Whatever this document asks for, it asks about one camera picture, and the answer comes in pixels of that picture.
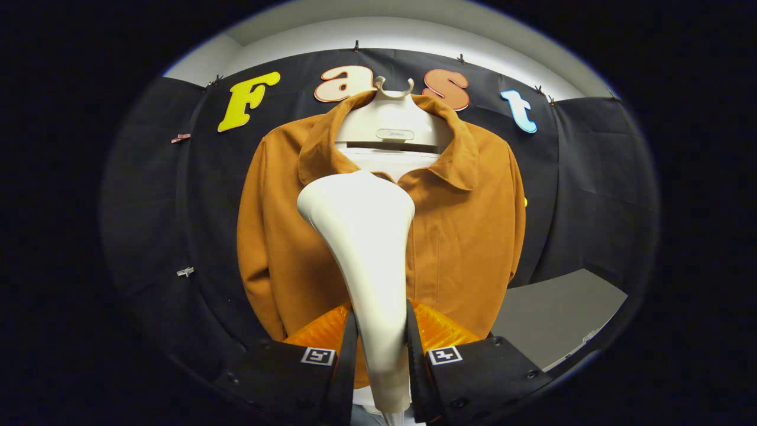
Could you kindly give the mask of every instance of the hanger label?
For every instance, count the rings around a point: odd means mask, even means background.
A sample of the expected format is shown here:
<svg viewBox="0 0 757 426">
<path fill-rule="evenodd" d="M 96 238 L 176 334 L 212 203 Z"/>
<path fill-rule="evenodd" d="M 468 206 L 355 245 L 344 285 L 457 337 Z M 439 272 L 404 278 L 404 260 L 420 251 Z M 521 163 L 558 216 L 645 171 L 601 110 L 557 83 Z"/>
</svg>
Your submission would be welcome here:
<svg viewBox="0 0 757 426">
<path fill-rule="evenodd" d="M 416 135 L 410 130 L 378 129 L 376 137 L 390 140 L 412 140 Z"/>
</svg>

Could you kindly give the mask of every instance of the orange soft pad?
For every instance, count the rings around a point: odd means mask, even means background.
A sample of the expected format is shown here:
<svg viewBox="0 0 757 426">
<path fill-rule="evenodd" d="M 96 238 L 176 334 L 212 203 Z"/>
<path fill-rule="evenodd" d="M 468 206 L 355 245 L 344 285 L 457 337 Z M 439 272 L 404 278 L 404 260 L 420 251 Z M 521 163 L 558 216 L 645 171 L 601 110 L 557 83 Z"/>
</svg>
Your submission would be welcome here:
<svg viewBox="0 0 757 426">
<path fill-rule="evenodd" d="M 476 335 L 457 324 L 436 309 L 410 300 L 416 314 L 423 354 L 446 346 L 462 345 L 480 340 Z M 297 333 L 284 339 L 284 343 L 341 351 L 341 340 L 350 303 L 337 306 L 310 322 Z"/>
</svg>

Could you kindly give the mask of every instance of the black fabric backdrop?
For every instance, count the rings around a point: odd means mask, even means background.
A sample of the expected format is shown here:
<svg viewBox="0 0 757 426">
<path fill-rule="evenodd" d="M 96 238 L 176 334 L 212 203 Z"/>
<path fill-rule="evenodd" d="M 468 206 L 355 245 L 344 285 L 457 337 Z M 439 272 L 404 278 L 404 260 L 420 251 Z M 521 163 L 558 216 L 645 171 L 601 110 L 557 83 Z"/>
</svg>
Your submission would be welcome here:
<svg viewBox="0 0 757 426">
<path fill-rule="evenodd" d="M 571 99 L 551 105 L 536 89 L 452 58 L 391 49 L 314 52 L 271 61 L 206 88 L 161 77 L 124 121 L 106 167 L 101 228 L 106 257 L 126 307 L 145 333 L 206 380 L 266 333 L 238 275 L 235 231 L 241 190 L 260 139 L 273 128 L 338 103 L 313 96 L 320 74 L 363 65 L 386 77 L 388 90 L 408 78 L 425 88 L 431 69 L 460 72 L 470 105 L 459 117 L 506 140 L 528 199 L 524 249 L 510 288 L 581 268 L 629 294 L 630 317 L 643 294 L 656 244 L 659 201 L 644 139 L 614 99 Z M 229 88 L 277 71 L 242 127 L 219 133 Z M 517 90 L 531 104 L 536 133 L 522 131 L 500 92 Z M 172 145 L 179 133 L 189 140 Z M 195 272 L 176 272 L 192 266 Z M 556 373 L 615 336 L 608 324 Z"/>
</svg>

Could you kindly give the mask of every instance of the yellow letter f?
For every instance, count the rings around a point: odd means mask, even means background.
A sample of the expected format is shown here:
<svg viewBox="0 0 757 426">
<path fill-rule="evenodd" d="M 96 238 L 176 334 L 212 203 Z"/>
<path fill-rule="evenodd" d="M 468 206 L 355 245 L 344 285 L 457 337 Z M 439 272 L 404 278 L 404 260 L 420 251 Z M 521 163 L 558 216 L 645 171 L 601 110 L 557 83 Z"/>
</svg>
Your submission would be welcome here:
<svg viewBox="0 0 757 426">
<path fill-rule="evenodd" d="M 263 100 L 263 94 L 266 92 L 266 87 L 261 83 L 273 86 L 279 80 L 281 80 L 281 74 L 273 71 L 270 74 L 255 77 L 252 80 L 243 81 L 232 86 L 229 90 L 232 93 L 232 98 L 229 100 L 229 106 L 226 108 L 226 116 L 218 124 L 218 131 L 224 132 L 228 129 L 247 124 L 250 120 L 250 115 L 245 113 L 247 104 L 250 104 L 250 109 L 257 108 L 260 105 L 260 101 Z M 259 86 L 250 92 L 256 84 Z"/>
</svg>

